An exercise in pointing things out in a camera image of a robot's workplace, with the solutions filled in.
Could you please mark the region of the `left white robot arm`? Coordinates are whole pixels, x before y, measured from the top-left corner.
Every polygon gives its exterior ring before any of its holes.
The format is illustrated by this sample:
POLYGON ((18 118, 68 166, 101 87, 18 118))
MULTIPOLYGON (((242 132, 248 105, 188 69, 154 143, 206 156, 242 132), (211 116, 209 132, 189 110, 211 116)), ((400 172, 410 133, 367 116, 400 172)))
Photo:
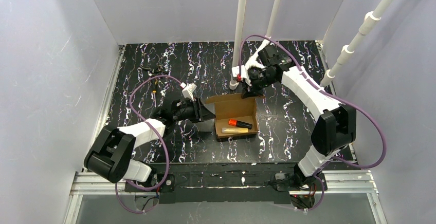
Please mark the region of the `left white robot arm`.
POLYGON ((104 126, 85 156, 84 167, 111 183, 122 179, 146 182, 152 168, 132 159, 135 148, 164 138, 179 121, 203 123, 214 118, 214 107, 199 98, 165 100, 143 122, 123 127, 104 126))

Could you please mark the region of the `orange black marker pen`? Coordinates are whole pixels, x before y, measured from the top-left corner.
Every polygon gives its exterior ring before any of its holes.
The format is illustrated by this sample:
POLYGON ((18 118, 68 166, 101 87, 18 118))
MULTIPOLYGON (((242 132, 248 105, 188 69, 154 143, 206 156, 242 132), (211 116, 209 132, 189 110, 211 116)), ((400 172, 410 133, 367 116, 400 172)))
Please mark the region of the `orange black marker pen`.
POLYGON ((243 122, 240 120, 235 119, 229 119, 228 124, 231 126, 235 126, 238 128, 246 128, 246 129, 252 129, 253 125, 251 123, 243 122))

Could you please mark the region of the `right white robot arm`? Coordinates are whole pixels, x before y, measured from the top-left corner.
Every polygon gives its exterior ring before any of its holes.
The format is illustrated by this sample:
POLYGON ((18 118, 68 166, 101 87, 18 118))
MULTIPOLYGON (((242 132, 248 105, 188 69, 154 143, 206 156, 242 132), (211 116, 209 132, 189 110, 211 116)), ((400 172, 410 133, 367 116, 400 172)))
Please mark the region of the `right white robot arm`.
POLYGON ((309 109, 316 122, 310 149, 287 177, 293 185, 308 184, 333 156, 355 141, 356 109, 325 94, 292 55, 283 56, 274 46, 258 50, 250 60, 256 59, 260 63, 239 63, 232 68, 232 77, 243 84, 242 98, 259 97, 266 87, 281 83, 309 109))

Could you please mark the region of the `brown cardboard box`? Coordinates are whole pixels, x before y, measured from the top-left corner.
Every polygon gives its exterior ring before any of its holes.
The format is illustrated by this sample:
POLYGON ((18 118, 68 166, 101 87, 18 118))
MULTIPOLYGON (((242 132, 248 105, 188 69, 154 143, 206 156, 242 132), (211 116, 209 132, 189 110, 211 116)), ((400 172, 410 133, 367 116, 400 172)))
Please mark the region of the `brown cardboard box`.
POLYGON ((218 140, 227 138, 250 137, 259 131, 257 121, 257 101, 255 97, 242 98, 241 94, 211 96, 204 101, 215 111, 215 133, 218 140), (252 125, 246 133, 223 133, 223 128, 236 128, 229 125, 229 120, 237 120, 252 125))

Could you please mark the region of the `pale yellow marker pen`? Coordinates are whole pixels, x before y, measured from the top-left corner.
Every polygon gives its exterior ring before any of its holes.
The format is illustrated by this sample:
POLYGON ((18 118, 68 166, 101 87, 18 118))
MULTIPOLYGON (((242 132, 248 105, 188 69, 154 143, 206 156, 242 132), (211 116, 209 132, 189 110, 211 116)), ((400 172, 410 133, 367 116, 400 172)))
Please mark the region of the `pale yellow marker pen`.
POLYGON ((240 128, 240 127, 223 127, 221 129, 221 132, 223 134, 244 134, 248 133, 248 128, 240 128))

